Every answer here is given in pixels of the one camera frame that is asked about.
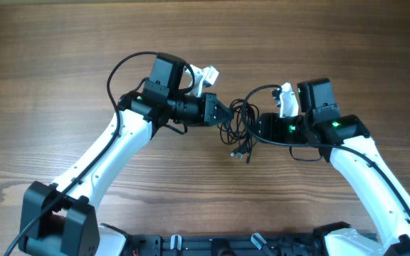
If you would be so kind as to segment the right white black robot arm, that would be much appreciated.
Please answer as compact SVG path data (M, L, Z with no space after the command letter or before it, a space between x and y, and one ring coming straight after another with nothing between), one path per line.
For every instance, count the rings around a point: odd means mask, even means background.
M279 113L250 125L266 144L312 147L357 194L379 233L373 241L340 222L314 230L316 255L410 255L410 195L385 164L369 130L354 114L343 116L327 78L269 85Z

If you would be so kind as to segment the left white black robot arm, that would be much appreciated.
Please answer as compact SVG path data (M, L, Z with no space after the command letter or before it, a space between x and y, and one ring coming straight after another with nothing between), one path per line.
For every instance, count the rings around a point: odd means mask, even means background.
M215 67L195 67L168 53L154 53L148 77L112 99L114 115L92 146L50 184L33 182L23 195L19 234L10 244L29 255L136 255L132 237L100 224L96 213L129 160L161 128L185 134L232 119L211 87Z

